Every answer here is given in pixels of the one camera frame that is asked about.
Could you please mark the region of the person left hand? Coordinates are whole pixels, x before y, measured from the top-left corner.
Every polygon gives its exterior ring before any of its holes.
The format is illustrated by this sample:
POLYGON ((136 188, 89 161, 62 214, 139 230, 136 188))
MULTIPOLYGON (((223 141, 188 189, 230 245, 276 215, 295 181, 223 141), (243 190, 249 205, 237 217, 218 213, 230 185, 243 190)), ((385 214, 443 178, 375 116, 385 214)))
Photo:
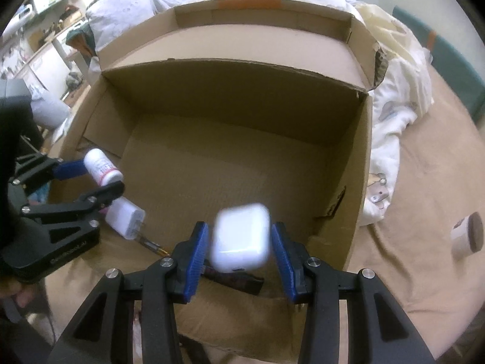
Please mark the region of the person left hand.
POLYGON ((22 284, 14 278, 1 278, 0 298, 12 298, 19 307, 26 307, 37 292, 35 285, 22 284))

